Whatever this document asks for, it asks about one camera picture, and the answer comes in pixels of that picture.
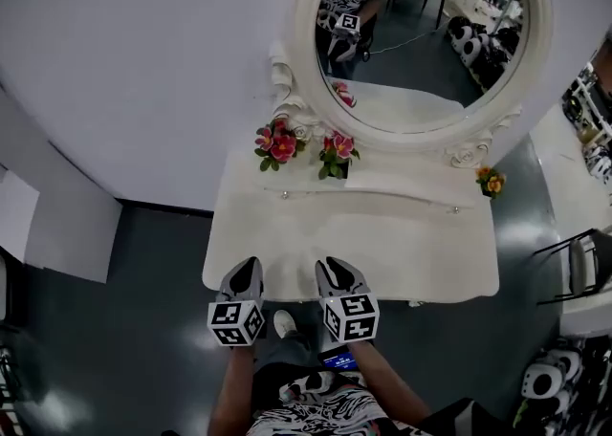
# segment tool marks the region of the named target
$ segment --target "white wall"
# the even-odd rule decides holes
[[[2,91],[0,162],[40,193],[26,262],[105,282],[121,206],[53,149]]]
[[[228,148],[270,114],[270,42],[294,0],[0,0],[0,73],[53,140],[117,196],[213,209]],[[609,0],[554,0],[525,112],[544,115],[612,21]]]

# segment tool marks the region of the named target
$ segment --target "smartphone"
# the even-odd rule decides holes
[[[336,368],[338,370],[358,369],[357,362],[346,345],[320,353],[318,360],[323,366],[328,368]]]

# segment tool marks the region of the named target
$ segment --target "chair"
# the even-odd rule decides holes
[[[586,238],[589,238],[593,243],[590,249],[587,249],[582,243],[582,240]],[[553,250],[551,254],[555,254],[567,248],[569,248],[571,293],[558,294],[555,299],[537,302],[537,305],[564,302],[598,294],[612,277],[612,236],[603,233],[601,230],[589,229],[548,248],[536,251],[534,255],[550,250]],[[589,252],[593,253],[595,264],[595,284],[591,286],[586,284],[587,254]]]

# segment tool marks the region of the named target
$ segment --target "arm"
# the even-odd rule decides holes
[[[387,416],[407,425],[417,425],[431,414],[425,403],[410,390],[372,344],[358,341],[350,343],[348,347],[368,390]]]
[[[212,411],[209,436],[247,434],[251,427],[253,347],[233,348],[217,405]]]
[[[367,0],[357,13],[357,16],[361,20],[361,25],[363,26],[370,21],[374,15],[379,12],[382,6],[384,6],[384,0]]]

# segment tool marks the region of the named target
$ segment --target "white vanity table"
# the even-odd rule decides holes
[[[314,20],[321,0],[296,0],[289,34],[271,49],[272,107],[273,119],[307,150],[277,172],[260,172],[252,147],[229,155],[204,284],[218,289],[232,267],[255,255],[266,299],[313,300],[315,263],[332,255],[362,271],[381,299],[452,303],[494,295],[491,206],[474,169],[495,132],[520,114],[548,53],[550,0],[527,3],[516,56],[474,104],[344,80],[356,96],[352,108],[330,87],[338,78],[319,65]],[[382,107],[385,113],[372,117]],[[334,132],[354,138],[362,159],[353,159],[347,179],[320,181],[318,152]]]

